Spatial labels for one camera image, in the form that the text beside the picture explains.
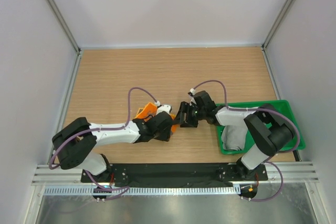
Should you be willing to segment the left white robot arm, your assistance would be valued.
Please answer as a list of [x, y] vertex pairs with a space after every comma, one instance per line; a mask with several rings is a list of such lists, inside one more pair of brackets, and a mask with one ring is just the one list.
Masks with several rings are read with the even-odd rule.
[[124, 124], [89, 123], [85, 117], [75, 119], [53, 138], [55, 157], [63, 170], [81, 168], [98, 181], [111, 177], [107, 158], [93, 151], [95, 147], [116, 143], [146, 143], [150, 140], [169, 141], [173, 119], [160, 112], [149, 119], [133, 119]]

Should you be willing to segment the grey panda towel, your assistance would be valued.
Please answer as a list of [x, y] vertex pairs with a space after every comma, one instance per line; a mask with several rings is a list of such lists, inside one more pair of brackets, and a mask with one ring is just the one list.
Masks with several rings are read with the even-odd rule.
[[228, 125], [221, 135], [223, 148], [226, 151], [241, 151], [245, 147], [247, 127]]

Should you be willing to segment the grey orange happy towel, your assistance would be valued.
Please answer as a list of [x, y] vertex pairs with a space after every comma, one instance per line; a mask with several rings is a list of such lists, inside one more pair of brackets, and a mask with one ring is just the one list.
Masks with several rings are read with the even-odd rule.
[[[149, 102], [145, 107], [139, 108], [134, 119], [145, 119], [147, 121], [149, 119], [149, 115], [156, 115], [158, 107], [152, 103]], [[171, 108], [170, 108], [170, 116], [172, 119], [175, 119], [176, 115], [171, 113]], [[172, 126], [171, 128], [171, 135], [176, 132], [177, 126]]]

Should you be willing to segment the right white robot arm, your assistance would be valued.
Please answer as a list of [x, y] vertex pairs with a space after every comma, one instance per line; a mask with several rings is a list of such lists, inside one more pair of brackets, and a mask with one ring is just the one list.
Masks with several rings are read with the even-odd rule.
[[218, 105], [206, 91], [200, 91], [192, 95], [190, 102], [181, 102], [173, 123], [197, 127], [201, 120], [224, 128], [222, 142], [228, 150], [237, 150], [246, 134], [251, 134], [253, 146], [236, 162], [236, 173], [243, 180], [253, 177], [256, 169], [280, 153], [288, 142], [300, 139], [295, 124], [269, 103], [252, 108]]

